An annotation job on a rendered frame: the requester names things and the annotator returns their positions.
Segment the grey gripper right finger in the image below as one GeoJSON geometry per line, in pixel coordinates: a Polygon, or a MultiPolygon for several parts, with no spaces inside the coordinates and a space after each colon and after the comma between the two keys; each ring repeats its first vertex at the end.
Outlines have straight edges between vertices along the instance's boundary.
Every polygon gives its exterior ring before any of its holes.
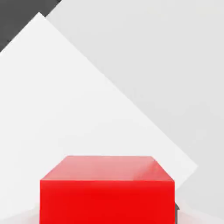
{"type": "Polygon", "coordinates": [[[183,210],[175,203],[175,224],[213,224],[213,220],[190,210],[183,210]]]}

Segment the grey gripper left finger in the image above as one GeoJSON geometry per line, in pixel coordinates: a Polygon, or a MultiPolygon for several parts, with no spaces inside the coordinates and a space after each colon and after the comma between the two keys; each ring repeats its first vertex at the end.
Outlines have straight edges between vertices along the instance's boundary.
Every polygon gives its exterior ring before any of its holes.
{"type": "Polygon", "coordinates": [[[4,219],[3,224],[39,224],[39,208],[4,219]]]}

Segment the small red cube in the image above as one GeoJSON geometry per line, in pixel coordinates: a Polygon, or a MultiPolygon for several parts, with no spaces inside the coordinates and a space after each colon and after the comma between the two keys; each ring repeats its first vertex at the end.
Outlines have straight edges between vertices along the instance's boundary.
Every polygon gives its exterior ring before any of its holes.
{"type": "Polygon", "coordinates": [[[39,224],[175,224],[175,182],[150,156],[67,156],[40,180],[39,224]]]}

